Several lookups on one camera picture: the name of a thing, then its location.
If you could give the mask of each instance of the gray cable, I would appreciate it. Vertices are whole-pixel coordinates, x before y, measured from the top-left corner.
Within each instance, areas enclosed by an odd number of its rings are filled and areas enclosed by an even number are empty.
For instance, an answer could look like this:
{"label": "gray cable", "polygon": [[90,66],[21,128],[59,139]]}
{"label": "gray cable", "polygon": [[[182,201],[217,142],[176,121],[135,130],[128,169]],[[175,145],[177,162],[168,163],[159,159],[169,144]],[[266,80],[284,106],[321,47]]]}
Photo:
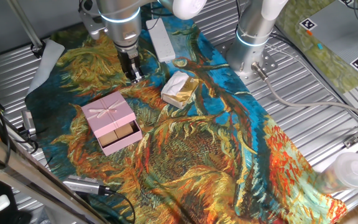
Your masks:
{"label": "gray cable", "polygon": [[277,98],[277,100],[285,105],[288,106],[294,106],[294,107],[309,107],[309,106],[323,106],[323,105],[329,105],[329,106],[339,106],[341,108],[345,108],[348,110],[351,110],[358,114],[358,109],[351,107],[349,105],[345,105],[343,103],[336,103],[336,102],[316,102],[316,103],[290,103],[288,101],[285,101],[283,98],[281,98],[276,91],[273,89],[272,84],[270,84],[270,81],[268,79],[265,80],[265,83],[267,87],[270,89],[270,91],[273,93],[273,95]]}

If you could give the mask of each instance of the metal table surface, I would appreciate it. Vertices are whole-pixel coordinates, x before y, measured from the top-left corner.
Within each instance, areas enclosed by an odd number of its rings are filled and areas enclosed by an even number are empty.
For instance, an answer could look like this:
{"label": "metal table surface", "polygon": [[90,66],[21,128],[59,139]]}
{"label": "metal table surface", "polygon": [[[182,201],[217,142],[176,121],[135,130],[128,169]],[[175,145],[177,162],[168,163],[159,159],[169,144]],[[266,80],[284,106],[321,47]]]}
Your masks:
{"label": "metal table surface", "polygon": [[[238,20],[235,1],[210,0],[194,20],[218,50],[227,49],[228,42],[234,38]],[[276,40],[271,39],[269,43],[288,48],[286,44]],[[337,101],[336,96],[327,90],[328,84],[309,73],[299,62],[274,50],[270,50],[270,54],[278,63],[278,70],[270,73],[269,79],[284,99],[300,103]],[[20,111],[25,110],[25,94],[39,63],[40,60],[32,55],[29,46],[0,55],[0,102],[6,107],[6,118],[17,127],[22,125]],[[345,139],[358,131],[358,122],[346,110],[332,106],[287,107],[277,102],[259,78],[248,77],[244,82],[315,171],[324,170],[344,151],[358,153],[358,144],[350,149],[343,144]],[[42,157],[40,161],[46,163],[44,155],[39,156]],[[349,210],[358,205],[358,189],[339,192],[333,197],[343,200]],[[17,201],[25,203],[23,206],[19,204],[24,209],[34,210],[39,206],[25,195],[18,194]]]}

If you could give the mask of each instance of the metal connector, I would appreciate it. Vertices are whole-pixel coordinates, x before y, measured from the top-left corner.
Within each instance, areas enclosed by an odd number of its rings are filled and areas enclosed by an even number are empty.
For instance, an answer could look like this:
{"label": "metal connector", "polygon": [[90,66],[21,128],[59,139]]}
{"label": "metal connector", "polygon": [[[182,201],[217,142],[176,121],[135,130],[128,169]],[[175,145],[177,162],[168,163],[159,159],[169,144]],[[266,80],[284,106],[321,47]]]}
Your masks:
{"label": "metal connector", "polygon": [[253,69],[253,71],[258,73],[258,75],[262,81],[265,81],[266,79],[268,79],[267,74],[265,73],[265,71],[262,70],[262,68],[259,66],[258,63],[256,63],[256,62],[252,63],[251,68]]}

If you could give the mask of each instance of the silver cylinder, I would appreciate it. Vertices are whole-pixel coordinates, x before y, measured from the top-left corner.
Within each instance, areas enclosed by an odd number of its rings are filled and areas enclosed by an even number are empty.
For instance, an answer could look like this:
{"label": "silver cylinder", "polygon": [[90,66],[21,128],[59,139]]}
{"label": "silver cylinder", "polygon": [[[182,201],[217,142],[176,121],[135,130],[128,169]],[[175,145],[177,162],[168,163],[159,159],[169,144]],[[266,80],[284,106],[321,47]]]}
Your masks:
{"label": "silver cylinder", "polygon": [[241,14],[236,37],[227,51],[226,60],[238,75],[252,73],[254,62],[264,62],[263,51],[273,30],[276,19],[266,20],[262,16],[263,1],[252,1]]}
{"label": "silver cylinder", "polygon": [[131,7],[137,1],[96,1],[106,28],[105,32],[118,49],[134,46],[142,31],[140,8]]}

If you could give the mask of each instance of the led light ring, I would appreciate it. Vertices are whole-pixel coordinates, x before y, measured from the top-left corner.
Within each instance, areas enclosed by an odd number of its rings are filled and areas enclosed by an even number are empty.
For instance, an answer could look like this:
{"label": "led light ring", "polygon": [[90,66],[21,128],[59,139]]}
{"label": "led light ring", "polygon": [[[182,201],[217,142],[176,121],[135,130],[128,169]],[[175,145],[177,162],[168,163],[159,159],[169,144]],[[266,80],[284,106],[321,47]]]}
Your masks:
{"label": "led light ring", "polygon": [[266,40],[264,43],[261,43],[261,44],[250,44],[250,43],[247,43],[247,42],[243,41],[243,40],[240,38],[238,32],[236,32],[236,33],[237,33],[237,37],[239,38],[239,40],[240,40],[243,44],[248,45],[248,46],[251,46],[251,47],[259,47],[259,46],[262,46],[262,45],[266,44],[267,41],[268,41],[268,40]]}
{"label": "led light ring", "polygon": [[109,22],[115,22],[115,23],[122,23],[122,22],[128,22],[131,21],[133,19],[135,19],[135,17],[140,13],[140,8],[137,9],[137,12],[135,12],[135,14],[133,14],[131,17],[126,18],[126,19],[109,19],[104,15],[100,15],[103,19],[105,19],[106,21]]}

